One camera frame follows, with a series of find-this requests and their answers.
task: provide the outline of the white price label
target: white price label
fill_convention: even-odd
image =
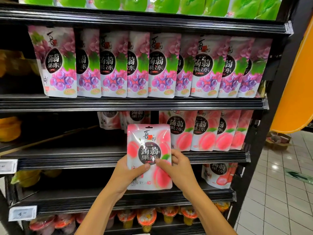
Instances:
[[[0,159],[0,174],[14,174],[17,167],[17,159]]]
[[[37,205],[32,206],[16,206],[9,211],[9,222],[32,220],[37,215]]]

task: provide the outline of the black circle label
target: black circle label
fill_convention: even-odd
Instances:
[[[194,65],[194,75],[203,77],[207,75],[213,67],[213,59],[206,54],[198,54]]]
[[[212,163],[210,169],[217,175],[224,175],[227,172],[227,166],[224,163]]]
[[[209,126],[208,121],[205,118],[197,116],[194,127],[194,134],[196,135],[203,134],[208,129],[208,126]]]
[[[89,60],[83,49],[76,49],[76,72],[83,74],[88,68]]]
[[[49,73],[55,73],[57,70],[59,70],[62,66],[62,63],[62,55],[58,49],[54,48],[47,54],[45,64]]]
[[[141,145],[138,151],[139,160],[143,163],[155,164],[155,159],[161,157],[161,149],[154,142],[145,142],[145,145]]]
[[[140,110],[140,111],[130,111],[129,116],[133,121],[141,121],[145,117],[145,112]]]
[[[249,59],[248,65],[247,65],[247,68],[246,68],[246,70],[245,70],[245,74],[244,74],[244,75],[246,75],[246,74],[251,70],[251,67],[252,67],[252,62],[251,62],[251,60]]]
[[[149,74],[158,75],[165,69],[166,58],[160,51],[155,51],[149,55]]]
[[[222,77],[227,77],[228,75],[230,75],[235,70],[235,67],[235,59],[232,56],[227,55]]]
[[[115,56],[110,51],[100,53],[100,74],[108,75],[115,69]]]
[[[177,74],[179,74],[182,69],[184,68],[184,59],[182,58],[181,55],[178,57],[178,66],[177,66]]]
[[[219,126],[218,126],[218,129],[217,129],[217,134],[221,134],[225,131],[226,129],[226,122],[223,118],[221,118],[219,120]]]
[[[136,55],[128,51],[127,52],[127,76],[133,74],[137,69],[137,58]]]
[[[104,111],[103,114],[108,118],[113,118],[117,114],[117,111]]]
[[[184,132],[186,123],[184,119],[180,116],[172,116],[168,119],[167,124],[170,125],[170,130],[172,134],[181,134]]]

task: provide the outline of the hand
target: hand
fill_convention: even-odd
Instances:
[[[115,193],[116,201],[122,198],[125,193],[127,186],[141,174],[149,170],[150,164],[146,163],[133,170],[129,170],[127,167],[127,155],[122,157],[116,164],[113,174],[105,186],[111,193]]]
[[[190,200],[191,194],[200,188],[190,161],[176,149],[172,149],[171,153],[173,166],[166,163],[166,160],[161,159],[156,159],[155,163],[172,178],[175,185],[183,192],[185,198]]]

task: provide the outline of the person's left hand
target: person's left hand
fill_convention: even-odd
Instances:
[[[149,170],[149,168],[150,164],[146,163],[138,168],[129,170],[127,167],[127,155],[125,155],[117,162],[113,174],[105,188],[109,189],[110,192],[115,193],[116,201],[118,201],[122,198],[127,186],[129,186],[136,177]]]

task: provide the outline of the display rack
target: display rack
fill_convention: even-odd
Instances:
[[[43,113],[61,111],[103,111],[103,110],[215,110],[215,109],[250,109],[255,110],[252,125],[245,139],[243,150],[228,152],[186,152],[193,164],[194,170],[199,170],[203,163],[239,162],[241,173],[234,176],[231,189],[216,189],[197,178],[201,188],[213,201],[229,201],[231,208],[225,214],[231,226],[235,226],[242,203],[247,193],[252,175],[260,157],[266,134],[274,118],[280,98],[287,83],[289,73],[295,60],[297,51],[303,39],[307,25],[311,19],[313,0],[283,0],[276,21],[229,19],[206,16],[168,15],[159,13],[139,13],[127,11],[101,11],[78,8],[40,7],[21,4],[0,4],[0,20],[6,28],[18,25],[25,29],[25,25],[65,26],[65,27],[97,27],[125,30],[163,31],[179,33],[220,34],[234,36],[250,36],[272,38],[272,48],[263,79],[270,80],[267,84],[265,98],[83,98],[75,99],[50,98],[43,94],[1,94],[0,114],[13,115],[24,113]],[[157,120],[151,116],[151,123]],[[76,137],[84,134],[88,137],[97,133],[98,128],[83,129],[82,132],[69,134],[65,137],[75,141]],[[121,140],[117,143],[114,137]],[[1,147],[1,159],[17,159],[18,170],[34,169],[66,169],[62,178],[71,175],[84,174],[79,170],[97,173],[101,168],[108,175],[112,172],[118,159],[126,154],[126,136],[122,132],[112,131],[107,140],[90,141],[86,145],[79,143],[67,146],[51,141],[20,148],[27,143],[17,142],[5,144]],[[0,221],[10,235],[29,234],[28,222],[23,221],[22,231],[16,222],[8,222],[8,211],[14,206],[37,205],[37,214],[51,214],[63,212],[88,211],[93,201],[105,186],[89,183],[92,180],[76,181],[81,188],[66,187],[66,185],[41,180],[34,188],[23,189],[18,185],[11,185],[12,175],[5,175],[6,199],[0,193]],[[127,191],[114,209],[142,208],[167,205],[189,205],[182,192],[175,186],[170,190],[153,192]],[[114,225],[105,234],[140,233],[140,225],[134,225],[125,231],[120,224]],[[174,223],[166,225],[158,219],[153,225],[151,234],[205,234],[199,220],[193,226],[186,226],[180,218]]]

